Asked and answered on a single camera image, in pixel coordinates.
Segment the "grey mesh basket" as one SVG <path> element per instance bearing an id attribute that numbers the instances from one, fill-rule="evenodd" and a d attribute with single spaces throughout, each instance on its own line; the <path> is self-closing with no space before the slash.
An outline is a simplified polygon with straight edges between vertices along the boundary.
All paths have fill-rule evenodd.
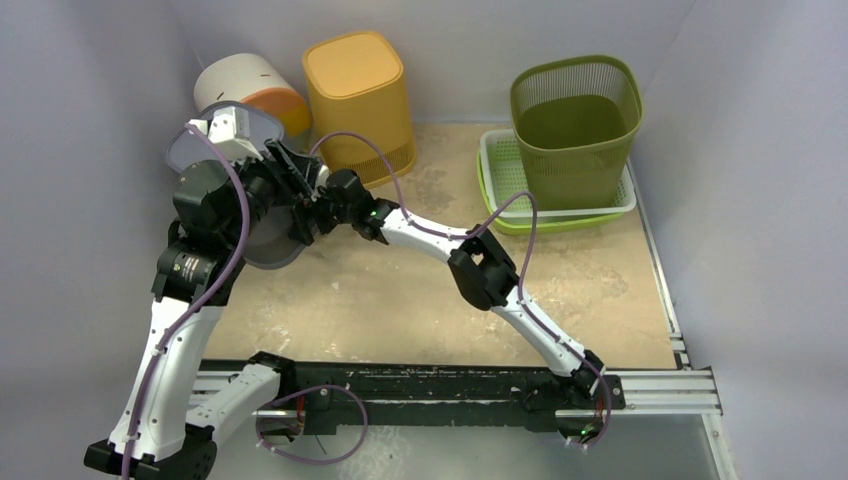
<path id="1" fill-rule="evenodd" d="M 217 106 L 241 105 L 249 112 L 250 117 L 250 141 L 260 150 L 266 153 L 264 145 L 266 140 L 281 140 L 290 149 L 296 152 L 285 138 L 283 126 L 276 118 L 237 101 L 221 101 L 210 105 L 199 113 L 194 119 L 209 120 L 212 117 L 212 109 Z M 181 130 L 168 144 L 164 152 L 164 161 L 172 170 L 180 173 L 192 164 L 212 159 L 214 154 L 196 139 L 187 130 Z M 297 241 L 287 237 L 290 226 L 289 208 L 276 206 L 270 208 L 267 215 L 251 229 L 247 245 L 244 249 L 244 257 L 248 264 L 265 270 L 278 269 L 291 263 L 302 250 Z"/>

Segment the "orange mesh basket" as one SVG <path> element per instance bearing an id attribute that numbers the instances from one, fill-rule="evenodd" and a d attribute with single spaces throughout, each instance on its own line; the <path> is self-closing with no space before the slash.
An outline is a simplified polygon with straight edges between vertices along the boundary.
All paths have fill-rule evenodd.
<path id="1" fill-rule="evenodd" d="M 373 188 L 415 163 L 416 148 L 405 69 L 390 42 L 375 31 L 324 40 L 302 56 L 314 136 L 328 167 L 354 170 Z"/>

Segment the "olive green mesh basket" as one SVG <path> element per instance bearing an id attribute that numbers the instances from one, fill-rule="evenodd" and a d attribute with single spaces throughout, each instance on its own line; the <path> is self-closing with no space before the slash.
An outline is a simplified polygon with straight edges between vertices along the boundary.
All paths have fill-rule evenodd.
<path id="1" fill-rule="evenodd" d="M 643 117 L 629 66 L 607 55 L 544 63 L 520 73 L 509 98 L 528 189 L 540 209 L 611 205 Z"/>

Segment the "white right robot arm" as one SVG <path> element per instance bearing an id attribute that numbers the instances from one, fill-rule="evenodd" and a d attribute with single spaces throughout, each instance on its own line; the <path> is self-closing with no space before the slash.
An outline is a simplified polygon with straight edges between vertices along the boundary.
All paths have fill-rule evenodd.
<path id="1" fill-rule="evenodd" d="M 446 265 L 466 303 L 501 317 L 534 348 L 569 404 L 584 407 L 600 392 L 609 394 L 603 362 L 532 299 L 524 281 L 527 268 L 516 265 L 486 224 L 463 230 L 413 214 L 401 199 L 373 196 L 349 169 L 299 195 L 291 210 L 289 236 L 305 245 L 345 224 L 368 241 L 414 250 Z"/>

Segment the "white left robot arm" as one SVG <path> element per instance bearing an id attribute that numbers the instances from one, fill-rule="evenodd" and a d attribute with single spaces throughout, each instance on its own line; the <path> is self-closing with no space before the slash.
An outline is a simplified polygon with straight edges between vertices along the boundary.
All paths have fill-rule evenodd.
<path id="1" fill-rule="evenodd" d="M 156 264 L 145 350 L 124 411 L 109 436 L 89 445 L 84 465 L 122 479 L 204 479 L 219 446 L 260 404 L 284 409 L 298 382 L 274 363 L 250 362 L 236 383 L 192 407 L 195 377 L 229 303 L 252 231 L 278 207 L 295 211 L 298 246 L 305 214 L 328 170 L 278 141 L 257 152 L 210 157 L 181 172 L 175 220 Z"/>

